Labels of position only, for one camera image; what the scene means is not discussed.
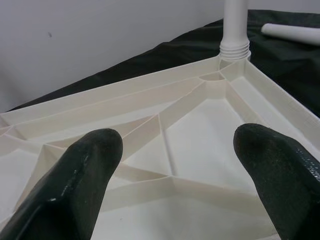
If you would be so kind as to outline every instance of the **white plastic pipe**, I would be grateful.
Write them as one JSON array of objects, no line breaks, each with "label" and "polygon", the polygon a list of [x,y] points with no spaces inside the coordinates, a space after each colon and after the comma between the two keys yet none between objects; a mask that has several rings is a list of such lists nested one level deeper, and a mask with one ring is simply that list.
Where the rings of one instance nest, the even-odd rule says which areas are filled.
[{"label": "white plastic pipe", "polygon": [[247,36],[248,0],[225,0],[220,57],[236,61],[250,55]]},{"label": "white plastic pipe", "polygon": [[276,38],[320,46],[320,28],[267,23],[261,32]]}]

